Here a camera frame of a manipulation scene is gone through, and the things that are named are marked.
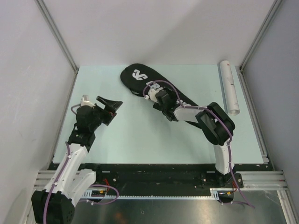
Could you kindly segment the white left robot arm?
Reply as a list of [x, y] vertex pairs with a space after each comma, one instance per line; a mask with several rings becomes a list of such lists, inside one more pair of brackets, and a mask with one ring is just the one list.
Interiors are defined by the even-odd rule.
[[79, 170], [94, 141], [95, 131], [102, 124], [108, 126], [115, 118], [122, 101], [98, 96], [103, 108], [83, 95], [79, 104], [71, 107], [75, 123], [66, 141], [66, 153], [53, 177], [42, 190], [35, 190], [31, 203], [37, 224], [70, 224], [75, 208], [85, 191], [103, 182], [103, 174], [91, 169]]

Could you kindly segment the white shuttlecock tube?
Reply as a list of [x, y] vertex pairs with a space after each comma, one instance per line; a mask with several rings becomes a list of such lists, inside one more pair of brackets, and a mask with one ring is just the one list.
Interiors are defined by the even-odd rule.
[[240, 108], [230, 63], [228, 60], [223, 60], [219, 63], [219, 67], [228, 114], [236, 116], [240, 113]]

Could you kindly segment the black Crossway racket bag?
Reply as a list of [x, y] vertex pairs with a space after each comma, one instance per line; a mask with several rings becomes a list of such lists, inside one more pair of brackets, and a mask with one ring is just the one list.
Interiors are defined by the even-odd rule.
[[162, 112], [169, 121], [177, 121], [172, 112], [179, 106], [178, 99], [180, 99], [180, 102], [186, 106], [196, 106], [196, 103], [189, 99], [178, 88], [176, 89], [178, 94], [176, 94], [174, 92], [176, 86], [174, 86], [168, 79], [144, 64], [135, 63], [126, 67], [122, 71], [120, 79], [122, 83], [138, 97], [144, 97], [148, 94], [150, 89], [161, 91], [165, 88], [171, 97], [169, 110], [166, 111], [166, 108], [158, 103], [154, 103], [153, 108]]

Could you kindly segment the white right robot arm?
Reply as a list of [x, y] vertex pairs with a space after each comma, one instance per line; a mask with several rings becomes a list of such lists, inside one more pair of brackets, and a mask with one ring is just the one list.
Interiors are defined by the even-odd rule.
[[184, 121], [202, 130], [206, 139], [213, 144], [215, 154], [215, 181], [227, 187], [234, 179], [234, 163], [230, 143], [235, 124], [224, 110], [212, 102], [206, 107], [183, 104], [176, 90], [150, 89], [148, 96], [153, 108], [162, 112], [169, 121]]

